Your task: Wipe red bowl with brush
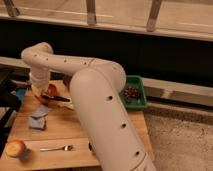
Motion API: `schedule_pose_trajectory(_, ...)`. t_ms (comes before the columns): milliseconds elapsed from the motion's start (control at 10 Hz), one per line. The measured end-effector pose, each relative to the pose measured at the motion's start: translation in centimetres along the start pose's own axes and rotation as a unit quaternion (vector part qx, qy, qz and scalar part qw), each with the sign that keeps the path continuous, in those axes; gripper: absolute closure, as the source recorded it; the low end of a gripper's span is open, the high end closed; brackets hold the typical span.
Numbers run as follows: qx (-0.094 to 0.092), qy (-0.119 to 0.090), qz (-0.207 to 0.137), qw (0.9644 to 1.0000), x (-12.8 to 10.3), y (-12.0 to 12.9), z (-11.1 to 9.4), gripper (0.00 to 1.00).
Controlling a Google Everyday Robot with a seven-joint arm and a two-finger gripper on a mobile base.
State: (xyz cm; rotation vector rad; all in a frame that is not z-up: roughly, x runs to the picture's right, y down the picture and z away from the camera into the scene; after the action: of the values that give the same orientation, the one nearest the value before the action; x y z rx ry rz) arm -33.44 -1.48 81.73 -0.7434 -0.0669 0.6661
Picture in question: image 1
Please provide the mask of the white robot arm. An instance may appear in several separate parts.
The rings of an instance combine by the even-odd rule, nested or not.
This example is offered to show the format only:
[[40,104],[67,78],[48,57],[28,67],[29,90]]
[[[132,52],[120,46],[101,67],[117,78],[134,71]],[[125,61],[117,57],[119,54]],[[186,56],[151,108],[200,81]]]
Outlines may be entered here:
[[42,42],[24,49],[35,94],[43,93],[50,72],[71,77],[69,91],[80,123],[103,171],[157,171],[119,97],[125,86],[123,67],[94,57],[56,55]]

